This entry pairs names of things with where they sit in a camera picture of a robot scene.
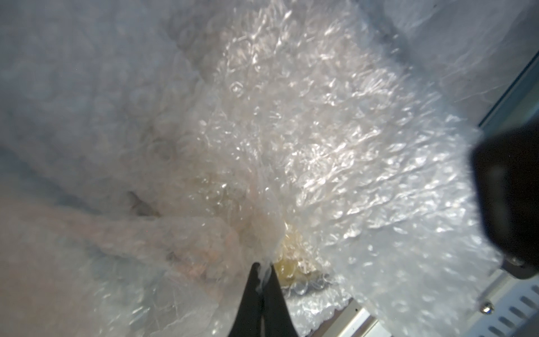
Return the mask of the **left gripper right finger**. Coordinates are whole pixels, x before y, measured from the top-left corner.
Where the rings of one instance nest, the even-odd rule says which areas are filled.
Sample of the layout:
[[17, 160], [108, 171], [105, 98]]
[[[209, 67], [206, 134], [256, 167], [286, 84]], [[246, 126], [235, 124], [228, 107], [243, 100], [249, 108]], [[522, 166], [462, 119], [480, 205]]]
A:
[[298, 337], [273, 265], [262, 282], [262, 318], [264, 336]]

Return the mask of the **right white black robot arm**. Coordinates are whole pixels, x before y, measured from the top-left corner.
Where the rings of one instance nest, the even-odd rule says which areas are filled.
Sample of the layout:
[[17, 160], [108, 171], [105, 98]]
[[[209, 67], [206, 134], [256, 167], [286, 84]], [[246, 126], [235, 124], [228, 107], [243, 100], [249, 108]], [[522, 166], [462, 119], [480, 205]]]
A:
[[538, 273], [538, 122], [482, 140], [470, 164], [485, 235]]

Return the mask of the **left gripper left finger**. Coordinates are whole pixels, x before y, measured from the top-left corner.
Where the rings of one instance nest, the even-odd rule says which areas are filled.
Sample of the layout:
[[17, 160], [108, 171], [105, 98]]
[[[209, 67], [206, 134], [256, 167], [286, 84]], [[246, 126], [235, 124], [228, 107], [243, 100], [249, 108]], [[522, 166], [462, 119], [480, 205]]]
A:
[[262, 320], [261, 264], [254, 263], [248, 274], [244, 293], [229, 337], [260, 337]]

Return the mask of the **yellow dinner plate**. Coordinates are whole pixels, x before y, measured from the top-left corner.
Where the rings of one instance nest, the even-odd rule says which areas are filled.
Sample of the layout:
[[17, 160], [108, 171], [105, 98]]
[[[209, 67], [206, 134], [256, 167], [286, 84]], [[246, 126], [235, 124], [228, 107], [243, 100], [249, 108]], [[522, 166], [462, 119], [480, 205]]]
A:
[[310, 286], [321, 282], [324, 286], [324, 273], [320, 264], [307, 249], [302, 234], [292, 225], [285, 223], [286, 230], [281, 241], [273, 267], [282, 289], [299, 288], [300, 295]]

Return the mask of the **bubble wrap of yellow plate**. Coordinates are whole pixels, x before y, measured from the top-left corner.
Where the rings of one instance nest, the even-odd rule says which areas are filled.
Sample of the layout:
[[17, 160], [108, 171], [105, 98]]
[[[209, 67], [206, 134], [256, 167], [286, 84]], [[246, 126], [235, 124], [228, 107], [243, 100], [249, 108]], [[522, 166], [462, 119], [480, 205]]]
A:
[[285, 223], [299, 334], [462, 334], [478, 116], [537, 45], [537, 1], [3, 1], [1, 335], [226, 336]]

